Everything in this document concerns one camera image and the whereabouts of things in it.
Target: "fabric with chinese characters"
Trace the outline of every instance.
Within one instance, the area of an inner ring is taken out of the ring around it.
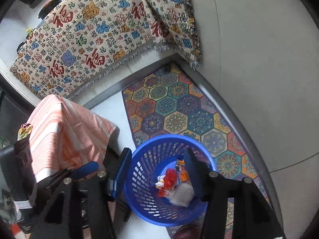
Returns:
[[[177,49],[198,65],[189,0],[63,0],[29,35],[10,71],[40,99],[72,99],[149,48]]]

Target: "colorful rug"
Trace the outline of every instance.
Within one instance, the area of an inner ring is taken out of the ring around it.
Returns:
[[[10,71],[40,99],[72,99],[150,48],[177,49],[198,65],[189,0],[63,0],[29,35]]]
[[[180,134],[201,142],[226,178],[251,177],[266,190],[249,156],[223,115],[176,63],[158,69],[122,91],[133,140],[138,147],[161,134]],[[231,238],[233,199],[229,199],[225,238]],[[168,228],[170,235],[179,227]]]

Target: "patterned fabric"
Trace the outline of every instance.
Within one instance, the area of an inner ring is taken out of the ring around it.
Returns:
[[[64,0],[34,29],[10,71],[40,99],[49,94],[72,99],[151,47],[177,49],[195,68],[200,49],[190,5],[189,0]],[[155,100],[175,77],[151,91]],[[147,83],[151,88],[157,78]],[[137,102],[146,91],[134,95]]]
[[[91,161],[103,167],[116,126],[82,106],[56,95],[42,100],[28,119],[32,169],[37,182],[65,168]]]
[[[220,174],[235,180],[251,177],[269,202],[258,173],[236,134],[216,106],[175,63],[132,84],[122,94],[136,147],[161,134],[191,137],[210,151]],[[226,238],[231,238],[233,210],[233,199],[229,199]],[[172,236],[179,227],[167,228],[169,234]]]

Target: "brown shoe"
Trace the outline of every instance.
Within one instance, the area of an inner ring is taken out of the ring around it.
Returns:
[[[198,239],[200,230],[195,225],[183,226],[177,230],[172,239]]]

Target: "hexagon pattern mat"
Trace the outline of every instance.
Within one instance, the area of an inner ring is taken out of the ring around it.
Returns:
[[[180,134],[201,142],[212,154],[217,171],[226,178],[251,177],[268,196],[236,134],[199,87],[169,63],[122,91],[133,140],[138,147],[161,134]],[[231,238],[233,199],[229,199],[225,238]],[[178,227],[167,228],[172,236]]]

